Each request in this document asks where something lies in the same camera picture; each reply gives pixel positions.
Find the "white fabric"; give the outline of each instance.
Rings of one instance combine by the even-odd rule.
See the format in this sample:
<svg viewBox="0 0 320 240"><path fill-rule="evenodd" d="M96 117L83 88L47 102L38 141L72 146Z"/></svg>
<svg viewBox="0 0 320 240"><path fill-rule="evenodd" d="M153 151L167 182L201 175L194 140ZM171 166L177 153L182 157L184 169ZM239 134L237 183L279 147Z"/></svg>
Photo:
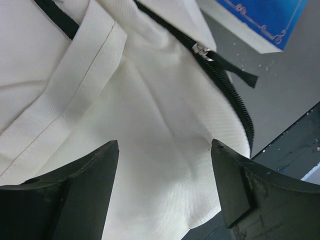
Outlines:
<svg viewBox="0 0 320 240"><path fill-rule="evenodd" d="M194 0L141 2L215 49ZM132 0L64 0L60 7L81 24L72 42L33 2L0 3L0 72L11 67L23 84L32 79L24 73L47 83L32 90L33 98L17 96L6 89L15 72L0 75L0 99L7 99L0 102L0 123L7 126L0 135L0 185L50 172L116 139L120 154L102 239L180 240L220 211L212 139L250 155L238 116L185 47ZM33 28L15 17L24 14ZM15 28L3 24L9 20ZM22 35L24 24L32 28L25 41L6 39ZM56 55L50 45L37 48L46 35ZM50 64L27 65L19 54L28 46L31 61ZM24 100L18 110L5 108Z"/></svg>

